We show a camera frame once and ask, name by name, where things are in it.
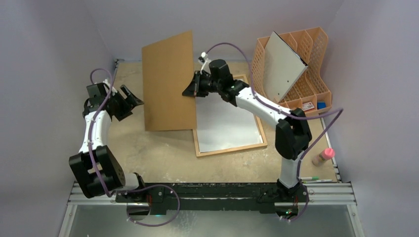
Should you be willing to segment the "brown cardboard backing board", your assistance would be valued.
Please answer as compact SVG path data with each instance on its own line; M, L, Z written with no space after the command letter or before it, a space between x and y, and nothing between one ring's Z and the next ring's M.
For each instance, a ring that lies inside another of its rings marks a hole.
M142 48L146 131L189 130L197 127L195 98L182 95L193 75L192 31Z

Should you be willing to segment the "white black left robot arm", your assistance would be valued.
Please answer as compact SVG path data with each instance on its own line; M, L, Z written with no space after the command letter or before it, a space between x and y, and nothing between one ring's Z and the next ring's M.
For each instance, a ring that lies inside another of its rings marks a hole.
M122 121L144 102L125 85L120 91L109 86L106 80L87 86L84 140L78 153L69 158L69 166L85 197L122 191L128 192L135 202L141 202L147 197L145 183L138 173L123 171L108 147L108 132L113 118ZM112 92L109 98L106 97L108 91Z

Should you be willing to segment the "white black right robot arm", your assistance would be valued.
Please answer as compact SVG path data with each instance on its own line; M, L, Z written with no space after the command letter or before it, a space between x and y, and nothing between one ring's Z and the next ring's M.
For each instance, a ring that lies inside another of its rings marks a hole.
M252 113L274 128L275 148L282 158L277 194L284 201L291 200L300 186L300 163L312 140L305 112L275 104L248 83L234 79L223 59L201 56L199 63L201 69L194 72L182 96L204 98L217 93L226 103Z

